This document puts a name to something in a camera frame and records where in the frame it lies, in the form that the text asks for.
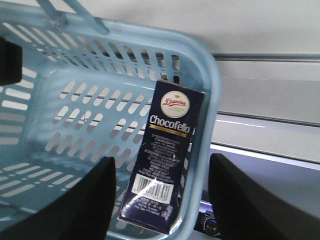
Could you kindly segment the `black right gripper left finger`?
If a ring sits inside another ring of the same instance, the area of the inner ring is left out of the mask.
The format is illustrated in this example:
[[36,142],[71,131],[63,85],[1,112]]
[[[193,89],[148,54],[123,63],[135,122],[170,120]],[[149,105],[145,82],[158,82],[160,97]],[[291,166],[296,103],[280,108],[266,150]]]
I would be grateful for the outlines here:
[[103,157],[84,178],[39,212],[1,231],[2,240],[104,240],[116,199],[113,157]]

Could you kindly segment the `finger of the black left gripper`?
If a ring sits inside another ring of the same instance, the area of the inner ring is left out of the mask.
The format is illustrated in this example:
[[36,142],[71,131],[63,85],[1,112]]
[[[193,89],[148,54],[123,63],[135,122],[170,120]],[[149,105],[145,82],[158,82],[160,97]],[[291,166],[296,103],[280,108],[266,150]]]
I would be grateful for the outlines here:
[[22,80],[23,49],[0,38],[0,84],[11,85]]

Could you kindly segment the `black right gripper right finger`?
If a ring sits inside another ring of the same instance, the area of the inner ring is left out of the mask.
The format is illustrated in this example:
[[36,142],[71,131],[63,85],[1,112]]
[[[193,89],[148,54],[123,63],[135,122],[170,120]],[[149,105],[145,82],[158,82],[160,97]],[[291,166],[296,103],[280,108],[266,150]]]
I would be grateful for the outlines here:
[[317,240],[320,171],[254,158],[210,156],[209,198],[226,240]]

